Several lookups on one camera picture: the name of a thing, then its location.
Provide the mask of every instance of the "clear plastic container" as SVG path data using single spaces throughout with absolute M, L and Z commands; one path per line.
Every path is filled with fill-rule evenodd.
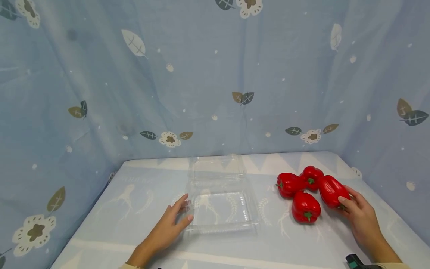
M 188 176 L 190 180 L 240 178 L 246 175 L 240 155 L 193 157 Z
M 189 175 L 190 203 L 184 215 L 193 214 L 194 220 L 186 230 L 230 232 L 259 224 L 254 190 L 240 156 L 193 158 Z

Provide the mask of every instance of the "bell pepper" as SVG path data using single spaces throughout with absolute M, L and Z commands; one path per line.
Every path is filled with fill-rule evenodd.
M 282 173 L 278 175 L 278 190 L 283 198 L 293 198 L 294 194 L 306 189 L 306 183 L 295 174 Z
M 309 193 L 298 192 L 291 208 L 294 219 L 300 223 L 314 223 L 321 215 L 321 206 Z
M 324 173 L 312 165 L 306 166 L 306 168 L 300 174 L 300 177 L 305 180 L 306 186 L 313 191 L 318 190 L 318 179 L 323 176 Z
M 319 194 L 323 202 L 329 208 L 339 207 L 344 209 L 343 205 L 339 202 L 338 197 L 342 196 L 350 199 L 347 189 L 334 177 L 326 175 L 318 179 Z

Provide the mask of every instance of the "light blue tablecloth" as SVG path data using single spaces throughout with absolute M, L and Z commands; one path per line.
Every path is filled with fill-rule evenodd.
M 345 269 L 350 253 L 369 263 L 348 226 L 326 207 L 315 225 L 292 219 L 291 201 L 282 199 L 274 184 L 279 173 L 298 174 L 307 165 L 361 192 L 374 206 L 387 240 L 413 269 L 430 264 L 430 248 L 337 155 L 312 152 L 242 158 L 258 201 L 256 229 L 216 235 L 186 233 L 154 259 L 151 268 Z M 183 194 L 188 166 L 188 158 L 124 163 L 52 268 L 118 268 L 166 206 Z M 231 167 L 220 165 L 219 169 L 228 172 Z M 314 196 L 322 205 L 319 194 Z

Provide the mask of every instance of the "forearm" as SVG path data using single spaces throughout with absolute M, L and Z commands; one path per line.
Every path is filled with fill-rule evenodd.
M 131 254 L 127 264 L 144 268 L 155 254 L 155 250 L 147 242 L 143 241 Z
M 369 247 L 370 255 L 376 263 L 401 263 L 402 260 L 397 256 L 392 247 L 383 238 L 376 241 Z

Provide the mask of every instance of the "printed leaf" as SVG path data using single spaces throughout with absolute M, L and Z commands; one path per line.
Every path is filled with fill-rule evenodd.
M 143 136 L 144 138 L 148 138 L 150 140 L 155 140 L 157 138 L 157 136 L 153 132 L 150 132 L 150 131 L 140 132 L 140 135 Z
M 421 110 L 412 110 L 406 113 L 403 117 L 404 121 L 409 126 L 415 126 L 425 121 L 429 115 Z
M 215 2 L 222 10 L 234 9 L 233 0 L 215 0 Z
M 132 53 L 139 57 L 145 56 L 146 49 L 142 39 L 129 30 L 122 29 L 121 31 L 123 33 L 124 41 L 126 42 L 127 46 L 129 46 L 129 49 L 132 51 Z
M 291 136 L 298 136 L 302 133 L 299 127 L 289 127 L 288 129 L 285 129 L 285 131 Z
M 62 204 L 64 203 L 64 199 L 66 198 L 66 188 L 63 186 L 55 192 L 55 194 L 51 197 L 46 206 L 46 209 L 49 212 L 57 211 Z
M 333 132 L 334 130 L 336 130 L 336 128 L 339 126 L 339 124 L 330 124 L 330 125 L 327 125 L 325 128 L 324 128 L 324 130 L 322 130 L 322 133 L 331 133 L 331 132 Z
M 6 263 L 6 257 L 5 256 L 1 256 L 0 257 L 0 269 L 3 268 L 4 264 Z
M 81 102 L 81 110 L 82 110 L 82 113 L 84 114 L 84 117 L 86 117 L 86 114 L 88 113 L 88 107 L 86 106 L 85 100 Z
M 254 99 L 254 93 L 244 93 L 242 95 L 242 100 L 240 103 L 242 105 L 246 105 L 246 104 L 249 104 L 252 101 L 252 99 Z
M 242 103 L 242 94 L 241 94 L 241 93 L 238 93 L 238 92 L 232 92 L 232 94 L 233 94 L 233 100 L 234 100 L 236 103 L 238 103 L 238 104 Z
M 8 0 L 0 0 L 0 16 L 3 16 L 11 21 L 16 20 L 16 18 L 18 17 L 16 15 L 15 7 Z
M 338 50 L 338 46 L 341 43 L 342 39 L 342 27 L 335 23 L 333 25 L 332 29 L 332 35 L 330 37 L 330 46 L 332 47 L 332 50 Z
M 411 105 L 408 102 L 406 102 L 406 100 L 400 98 L 399 101 L 397 102 L 397 114 L 399 114 L 401 118 L 404 118 L 406 116 L 406 113 L 411 111 L 412 111 Z
M 182 140 L 188 140 L 193 136 L 193 132 L 182 132 L 179 134 L 179 138 Z
M 74 106 L 68 109 L 70 115 L 76 118 L 82 118 L 86 115 L 86 112 L 82 111 L 80 107 Z

